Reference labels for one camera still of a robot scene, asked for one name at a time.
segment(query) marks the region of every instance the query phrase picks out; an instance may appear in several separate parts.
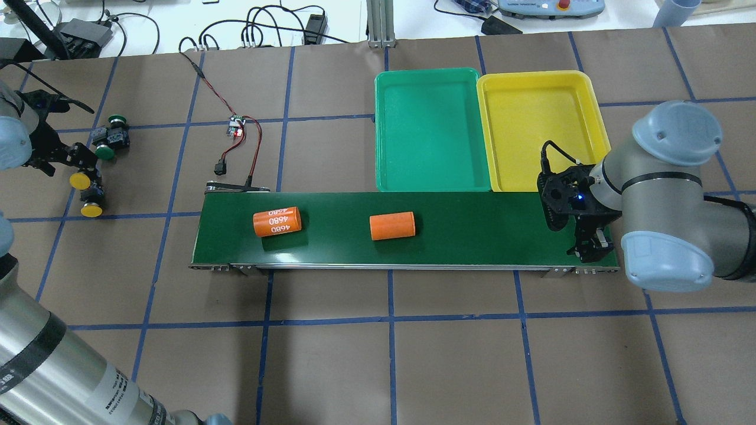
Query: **conveyor belt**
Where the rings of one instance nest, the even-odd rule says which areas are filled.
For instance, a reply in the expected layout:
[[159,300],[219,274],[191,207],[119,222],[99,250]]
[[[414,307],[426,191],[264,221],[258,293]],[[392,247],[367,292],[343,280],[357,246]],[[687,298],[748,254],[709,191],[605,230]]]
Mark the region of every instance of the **conveyor belt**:
[[[252,216],[297,206],[303,229],[257,237]],[[417,236],[372,241],[371,215],[413,211]],[[554,233],[535,193],[268,193],[210,191],[191,267],[551,268],[616,271],[614,253],[582,265],[565,252],[572,226]]]

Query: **red and black wire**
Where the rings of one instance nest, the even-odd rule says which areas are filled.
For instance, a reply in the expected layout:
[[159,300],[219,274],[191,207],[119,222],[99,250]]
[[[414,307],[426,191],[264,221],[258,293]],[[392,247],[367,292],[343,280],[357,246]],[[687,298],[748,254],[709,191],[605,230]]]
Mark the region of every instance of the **red and black wire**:
[[[210,89],[210,91],[218,99],[220,99],[221,102],[223,102],[223,104],[228,108],[228,112],[230,112],[233,117],[239,117],[239,115],[237,115],[237,113],[236,113],[236,110],[234,110],[234,108],[223,98],[223,96],[221,96],[221,94],[218,93],[217,90],[215,90],[215,87],[213,87],[212,84],[210,83],[210,81],[205,77],[205,73],[202,71],[202,69],[200,69],[200,66],[197,65],[196,63],[194,63],[194,61],[191,60],[183,52],[179,52],[179,53],[181,53],[182,56],[186,57],[186,59],[191,64],[192,68],[194,68],[194,72],[197,73],[197,75],[200,77],[200,79],[202,79],[202,81],[205,83],[205,85],[207,85],[207,87]],[[260,146],[262,145],[262,127],[260,126],[260,122],[257,119],[255,119],[254,117],[250,116],[250,115],[242,115],[241,118],[242,119],[236,118],[236,122],[239,125],[238,129],[241,131],[241,135],[239,136],[239,135],[237,135],[237,132],[234,132],[234,134],[232,136],[234,143],[228,149],[226,149],[226,150],[223,151],[223,153],[221,154],[220,163],[225,163],[226,156],[231,151],[233,151],[234,149],[236,149],[239,146],[241,146],[241,145],[244,144],[244,142],[246,141],[245,123],[246,123],[247,120],[252,121],[255,124],[255,127],[257,129],[257,148],[255,149],[255,156],[252,159],[252,166],[249,168],[249,174],[247,175],[247,178],[246,178],[246,184],[245,185],[246,186],[250,186],[252,184],[252,177],[255,174],[255,167],[257,165],[257,157],[258,157],[258,155],[260,153]]]

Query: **orange cylinder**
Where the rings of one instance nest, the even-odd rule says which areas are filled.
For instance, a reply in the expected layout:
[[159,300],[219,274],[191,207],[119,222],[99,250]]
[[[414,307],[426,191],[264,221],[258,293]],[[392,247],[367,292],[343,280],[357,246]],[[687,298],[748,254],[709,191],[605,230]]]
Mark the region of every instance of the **orange cylinder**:
[[256,235],[267,237],[302,230],[302,217],[299,215],[299,208],[290,206],[256,212],[252,217],[252,224]]
[[415,235],[415,214],[396,212],[370,216],[370,237],[373,240],[396,239]]

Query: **blue cloth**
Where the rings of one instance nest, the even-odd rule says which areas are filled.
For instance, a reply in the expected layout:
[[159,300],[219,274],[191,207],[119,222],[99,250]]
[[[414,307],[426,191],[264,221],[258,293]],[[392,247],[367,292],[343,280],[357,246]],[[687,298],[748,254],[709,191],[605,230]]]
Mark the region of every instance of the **blue cloth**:
[[491,0],[454,0],[454,3],[471,14],[491,13]]

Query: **plastic tray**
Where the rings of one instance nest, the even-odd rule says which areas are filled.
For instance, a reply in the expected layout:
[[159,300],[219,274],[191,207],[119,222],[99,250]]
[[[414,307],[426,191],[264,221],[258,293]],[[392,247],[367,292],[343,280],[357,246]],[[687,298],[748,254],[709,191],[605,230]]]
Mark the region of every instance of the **plastic tray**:
[[[609,152],[609,138],[588,76],[579,71],[488,74],[478,80],[491,187],[536,192],[541,147],[553,140],[582,163]],[[570,165],[549,152],[551,169]]]
[[490,191],[472,68],[376,77],[376,186],[382,192]]

